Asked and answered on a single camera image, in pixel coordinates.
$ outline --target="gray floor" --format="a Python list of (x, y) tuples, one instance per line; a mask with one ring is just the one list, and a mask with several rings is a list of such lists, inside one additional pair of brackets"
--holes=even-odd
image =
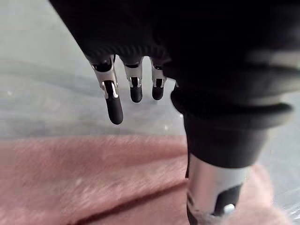
[[(293, 60), (279, 58), (300, 62), (300, 54)], [(50, 5), (45, 0), (0, 1), (0, 138), (184, 134), (182, 117), (169, 98), (174, 81), (168, 80), (165, 96), (154, 101), (145, 58), (143, 100), (134, 104), (118, 58), (116, 70), (124, 111), (120, 126), (109, 121), (90, 65)], [(295, 116), (272, 132), (261, 162), (271, 174), (275, 204), (300, 224), (300, 94), (286, 101), (295, 106)]]

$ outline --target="black rubber fingertip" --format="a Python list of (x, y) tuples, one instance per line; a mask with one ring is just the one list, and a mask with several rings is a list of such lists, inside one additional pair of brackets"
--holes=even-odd
[(152, 87), (152, 97), (155, 100), (161, 100), (164, 95), (164, 88)]
[(107, 111), (109, 119), (112, 123), (118, 125), (123, 121), (123, 110), (121, 106), (120, 97), (109, 96), (106, 99)]
[(143, 92), (142, 92), (142, 87), (133, 87), (130, 88), (130, 96), (131, 96), (131, 100), (133, 102), (140, 102), (143, 98)]

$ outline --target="robotic finger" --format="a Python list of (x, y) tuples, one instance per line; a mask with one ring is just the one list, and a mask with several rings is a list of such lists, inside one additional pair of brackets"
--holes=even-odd
[(130, 97), (133, 102), (140, 102), (143, 97), (142, 92), (142, 57), (126, 58), (120, 57), (123, 61), (125, 73), (130, 86)]
[(100, 88), (104, 91), (109, 119), (114, 124), (123, 121), (123, 110), (120, 102), (118, 81), (114, 69), (113, 56), (103, 57), (98, 64), (92, 64)]
[(152, 70), (152, 97), (155, 100), (160, 100), (164, 95), (164, 85), (167, 78), (163, 74), (162, 62), (151, 58)]

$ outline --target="robotic arm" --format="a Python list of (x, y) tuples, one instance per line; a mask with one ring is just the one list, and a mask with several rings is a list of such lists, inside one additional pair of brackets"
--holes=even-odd
[(115, 55), (134, 102), (143, 97), (143, 56), (151, 59), (155, 100), (167, 77), (176, 80), (171, 99), (187, 135), (189, 222), (234, 211), (268, 130), (291, 114), (282, 95), (300, 88), (297, 69), (270, 64), (273, 52), (299, 50), (300, 6), (50, 2), (95, 71), (114, 124), (123, 121)]

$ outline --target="pink fuzzy blanket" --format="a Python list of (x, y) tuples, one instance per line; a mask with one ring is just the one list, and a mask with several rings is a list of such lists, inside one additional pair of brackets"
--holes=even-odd
[[(182, 136), (87, 136), (0, 145), (0, 225), (188, 225)], [(288, 225), (253, 166), (225, 225)]]

